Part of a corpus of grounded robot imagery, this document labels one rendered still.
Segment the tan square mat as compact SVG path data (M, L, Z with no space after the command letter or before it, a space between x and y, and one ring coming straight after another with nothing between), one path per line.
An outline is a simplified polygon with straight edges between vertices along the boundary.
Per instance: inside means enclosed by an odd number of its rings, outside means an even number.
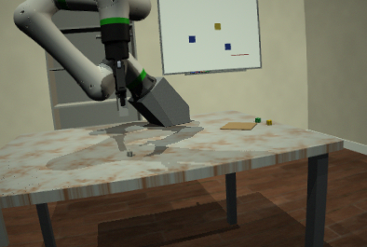
M251 130L256 124L254 122L228 122L220 130Z

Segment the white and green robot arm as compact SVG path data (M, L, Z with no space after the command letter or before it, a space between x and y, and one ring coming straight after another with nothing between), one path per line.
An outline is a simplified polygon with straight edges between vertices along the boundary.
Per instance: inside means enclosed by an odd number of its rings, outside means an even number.
M103 44L130 42L129 20L142 21L151 11L150 0L26 0L14 11L16 26L50 54L93 101L107 100L116 90L114 61L105 58L96 66L57 28L51 17L59 10L99 12ZM126 87L134 100L156 84L129 53L125 64ZM124 65L123 64L123 65Z

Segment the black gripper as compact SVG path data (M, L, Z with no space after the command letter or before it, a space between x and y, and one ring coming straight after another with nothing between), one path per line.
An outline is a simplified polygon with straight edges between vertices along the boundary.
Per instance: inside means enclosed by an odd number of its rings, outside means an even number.
M127 42L108 43L104 44L104 47L105 47L105 59L107 61L115 60L115 64L112 65L112 67L116 82L117 111L119 111L120 117L128 116L129 110L126 94L127 89L124 75L125 64L123 66L122 60L129 58L129 43Z

